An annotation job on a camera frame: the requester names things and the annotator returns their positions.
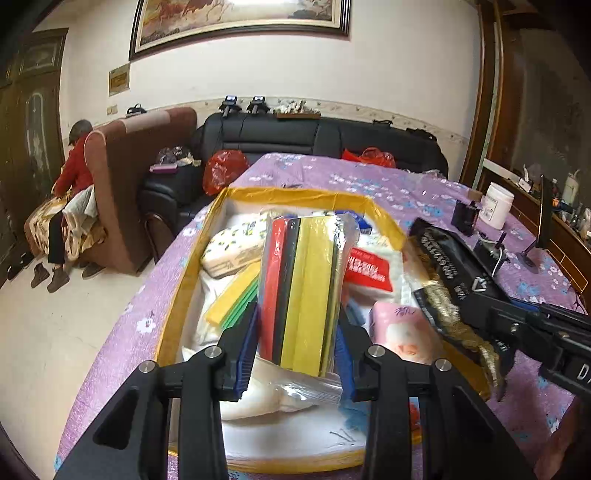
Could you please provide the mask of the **blue cloth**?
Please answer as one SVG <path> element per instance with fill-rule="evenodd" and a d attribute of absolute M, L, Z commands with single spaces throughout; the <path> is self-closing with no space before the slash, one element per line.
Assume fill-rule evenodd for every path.
<path fill-rule="evenodd" d="M 353 402 L 342 399 L 339 412 L 346 417 L 346 429 L 355 430 L 367 435 L 370 421 L 370 402 Z"/>

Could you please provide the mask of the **black cylinder device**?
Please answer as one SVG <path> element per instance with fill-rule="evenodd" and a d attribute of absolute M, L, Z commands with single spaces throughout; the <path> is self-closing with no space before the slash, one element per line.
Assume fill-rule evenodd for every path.
<path fill-rule="evenodd" d="M 503 231 L 498 239 L 489 238 L 484 232 L 478 232 L 479 239 L 473 252 L 485 266 L 492 277 L 495 277 L 500 269 L 510 262 L 507 248 L 504 244 L 506 232 Z"/>

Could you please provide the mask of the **red bag on sofa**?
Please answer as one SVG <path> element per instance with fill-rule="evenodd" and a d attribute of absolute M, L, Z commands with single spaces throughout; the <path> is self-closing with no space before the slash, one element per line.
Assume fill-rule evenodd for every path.
<path fill-rule="evenodd" d="M 356 155 L 348 149 L 345 149 L 344 152 L 342 152 L 342 160 L 384 168 L 396 168 L 396 159 L 394 159 L 394 155 L 390 152 L 383 152 L 376 147 L 368 147 L 363 150 L 363 153 L 360 155 Z"/>

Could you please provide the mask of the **pink pig tissue pack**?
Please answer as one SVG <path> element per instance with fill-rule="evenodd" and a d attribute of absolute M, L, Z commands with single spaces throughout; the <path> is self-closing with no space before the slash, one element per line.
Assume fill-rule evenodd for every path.
<path fill-rule="evenodd" d="M 370 310 L 370 337 L 406 361 L 430 365 L 445 356 L 439 335 L 419 308 L 376 302 Z"/>

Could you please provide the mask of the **blue white tissue pack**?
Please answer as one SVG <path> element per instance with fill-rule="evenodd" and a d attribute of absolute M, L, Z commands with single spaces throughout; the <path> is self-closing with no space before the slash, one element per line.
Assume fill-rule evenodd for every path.
<path fill-rule="evenodd" d="M 349 216 L 352 216 L 356 220 L 356 224 L 358 225 L 361 234 L 370 235 L 370 233 L 372 233 L 372 231 L 373 231 L 372 225 L 370 225 L 370 223 L 368 223 L 366 221 L 366 219 L 363 218 L 362 215 L 356 213 L 355 211 L 338 210 L 337 214 L 349 214 Z"/>

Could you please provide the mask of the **red white wipes pack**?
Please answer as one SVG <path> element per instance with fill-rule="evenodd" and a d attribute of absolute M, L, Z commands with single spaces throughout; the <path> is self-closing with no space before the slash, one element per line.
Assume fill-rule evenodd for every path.
<path fill-rule="evenodd" d="M 345 282 L 379 294 L 393 294 L 396 291 L 396 262 L 396 256 L 389 252 L 377 254 L 362 248 L 353 248 L 346 263 Z"/>

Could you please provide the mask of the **striped sponge pack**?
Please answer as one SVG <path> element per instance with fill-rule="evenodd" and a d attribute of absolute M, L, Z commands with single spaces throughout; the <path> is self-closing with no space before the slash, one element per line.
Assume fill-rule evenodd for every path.
<path fill-rule="evenodd" d="M 337 211 L 267 222 L 259 274 L 259 355 L 312 377 L 332 369 L 346 263 L 360 238 Z"/>

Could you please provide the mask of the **purple floral tablecloth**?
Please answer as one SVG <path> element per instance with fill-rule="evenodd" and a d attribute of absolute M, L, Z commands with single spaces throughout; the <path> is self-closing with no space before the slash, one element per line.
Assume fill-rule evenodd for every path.
<path fill-rule="evenodd" d="M 95 360 L 60 479 L 586 479 L 590 311 L 502 202 L 270 153 L 172 243 Z"/>

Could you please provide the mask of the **yellow green sponge pack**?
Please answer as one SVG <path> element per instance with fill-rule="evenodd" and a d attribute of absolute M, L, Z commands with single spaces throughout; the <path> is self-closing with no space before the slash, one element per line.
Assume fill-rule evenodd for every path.
<path fill-rule="evenodd" d="M 252 263 L 233 277 L 228 288 L 206 311 L 204 319 L 207 324 L 221 330 L 235 325 L 245 306 L 256 297 L 261 265 L 260 262 Z"/>

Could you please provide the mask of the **black snack bag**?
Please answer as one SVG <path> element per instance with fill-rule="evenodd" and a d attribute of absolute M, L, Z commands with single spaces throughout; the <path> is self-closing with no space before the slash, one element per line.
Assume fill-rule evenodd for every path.
<path fill-rule="evenodd" d="M 464 293 L 491 286 L 497 290 L 496 300 L 508 302 L 505 290 L 456 233 L 423 218 L 412 222 L 404 253 L 411 275 L 419 282 L 413 296 L 429 323 L 445 344 L 461 355 L 466 369 L 473 365 L 481 368 L 476 390 L 486 399 L 502 399 L 506 376 L 514 366 L 515 350 L 499 334 L 478 332 L 451 322 L 450 299 L 444 288 Z"/>

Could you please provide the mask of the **red plastic bag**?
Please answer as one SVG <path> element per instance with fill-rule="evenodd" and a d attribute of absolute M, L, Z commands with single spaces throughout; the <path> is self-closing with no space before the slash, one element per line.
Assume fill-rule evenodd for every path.
<path fill-rule="evenodd" d="M 207 196 L 214 196 L 249 169 L 249 161 L 240 150 L 218 150 L 207 160 L 202 188 Z"/>

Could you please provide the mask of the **white towel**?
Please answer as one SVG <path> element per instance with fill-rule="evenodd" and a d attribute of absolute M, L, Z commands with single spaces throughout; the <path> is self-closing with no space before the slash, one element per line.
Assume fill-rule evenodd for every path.
<path fill-rule="evenodd" d="M 283 474 L 361 464 L 366 435 L 349 424 L 341 393 L 335 375 L 304 377 L 254 359 L 242 399 L 221 403 L 228 467 Z"/>

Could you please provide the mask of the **framed horse painting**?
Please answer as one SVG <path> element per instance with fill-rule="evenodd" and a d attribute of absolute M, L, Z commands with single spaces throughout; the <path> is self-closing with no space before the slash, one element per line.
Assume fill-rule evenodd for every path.
<path fill-rule="evenodd" d="M 140 1 L 131 61 L 193 41 L 238 34 L 304 33 L 346 37 L 349 1 Z"/>

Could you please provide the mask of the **white plastic jar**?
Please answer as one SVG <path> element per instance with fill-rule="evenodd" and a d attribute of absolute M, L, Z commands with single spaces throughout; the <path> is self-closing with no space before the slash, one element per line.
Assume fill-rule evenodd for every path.
<path fill-rule="evenodd" d="M 481 202 L 479 218 L 490 227 L 502 230 L 514 201 L 514 194 L 492 182 Z"/>

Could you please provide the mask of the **floral tissue pack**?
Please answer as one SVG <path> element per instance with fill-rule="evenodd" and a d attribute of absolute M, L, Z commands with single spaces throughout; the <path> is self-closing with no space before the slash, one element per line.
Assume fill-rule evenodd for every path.
<path fill-rule="evenodd" d="M 219 278 L 259 261 L 263 256 L 266 229 L 266 219 L 257 219 L 221 230 L 206 246 L 201 267 L 212 278 Z"/>

